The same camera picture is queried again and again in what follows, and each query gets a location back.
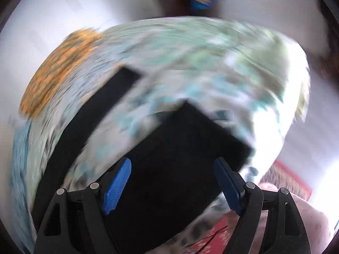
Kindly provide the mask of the floral leaf bedsheet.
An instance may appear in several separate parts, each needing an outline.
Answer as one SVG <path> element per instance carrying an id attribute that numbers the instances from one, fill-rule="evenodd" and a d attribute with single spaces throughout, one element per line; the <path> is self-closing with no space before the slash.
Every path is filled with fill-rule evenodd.
<path id="1" fill-rule="evenodd" d="M 67 189 L 83 189 L 109 160 L 135 147 L 160 115 L 189 100 L 252 148 L 240 168 L 259 182 L 283 147 L 295 116 L 307 114 L 306 53 L 274 30 L 206 17 L 146 19 L 114 26 L 66 78 L 31 122 L 26 167 L 28 209 L 61 135 L 82 106 L 125 66 L 140 79 L 109 109 L 67 172 Z"/>

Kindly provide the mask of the orange floral pillow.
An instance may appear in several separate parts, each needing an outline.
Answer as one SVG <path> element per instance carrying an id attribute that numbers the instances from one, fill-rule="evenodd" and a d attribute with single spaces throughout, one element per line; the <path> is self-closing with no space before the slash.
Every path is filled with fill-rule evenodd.
<path id="1" fill-rule="evenodd" d="M 72 32 L 44 60 L 31 78 L 19 106 L 21 115 L 37 117 L 66 78 L 85 61 L 103 38 L 94 29 Z"/>

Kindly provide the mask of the teal patterned pillow near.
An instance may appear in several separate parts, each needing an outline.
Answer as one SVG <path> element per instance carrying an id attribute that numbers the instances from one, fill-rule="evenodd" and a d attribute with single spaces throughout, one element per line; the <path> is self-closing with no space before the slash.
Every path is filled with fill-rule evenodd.
<path id="1" fill-rule="evenodd" d="M 33 253 L 35 246 L 35 231 L 32 230 L 26 190 L 30 129 L 30 121 L 26 121 L 17 128 L 13 140 L 11 159 L 11 215 L 16 233 L 15 243 L 23 253 Z"/>

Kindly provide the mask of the black pants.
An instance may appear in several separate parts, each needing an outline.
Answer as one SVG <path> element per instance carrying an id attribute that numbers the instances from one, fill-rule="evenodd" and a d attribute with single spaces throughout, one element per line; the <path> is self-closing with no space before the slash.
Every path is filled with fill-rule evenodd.
<path id="1" fill-rule="evenodd" d="M 121 68 L 70 121 L 39 183 L 32 217 L 39 232 L 55 192 L 101 120 L 140 79 Z M 214 161 L 221 157 L 240 170 L 251 149 L 190 103 L 160 115 L 162 124 L 130 151 L 109 160 L 109 168 L 84 189 L 112 171 L 121 158 L 132 163 L 130 177 L 105 227 L 115 253 L 146 253 L 176 236 L 221 192 Z"/>

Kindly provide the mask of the red patterned rug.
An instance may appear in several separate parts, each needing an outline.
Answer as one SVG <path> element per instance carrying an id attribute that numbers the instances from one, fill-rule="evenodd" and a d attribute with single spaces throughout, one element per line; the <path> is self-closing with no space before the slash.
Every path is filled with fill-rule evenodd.
<path id="1" fill-rule="evenodd" d="M 300 176 L 276 160 L 260 181 L 287 188 L 298 197 L 308 201 L 312 188 Z M 189 247 L 187 253 L 222 253 L 230 239 L 226 219 L 220 220 L 213 229 L 197 243 Z"/>

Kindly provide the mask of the brown wooden cabinet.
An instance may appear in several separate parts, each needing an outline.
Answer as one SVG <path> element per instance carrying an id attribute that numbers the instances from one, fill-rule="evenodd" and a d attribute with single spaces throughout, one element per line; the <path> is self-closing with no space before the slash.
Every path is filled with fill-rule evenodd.
<path id="1" fill-rule="evenodd" d="M 195 17 L 217 17 L 220 0 L 207 10 L 191 11 L 189 0 L 156 0 L 161 12 L 166 17 L 195 16 Z"/>

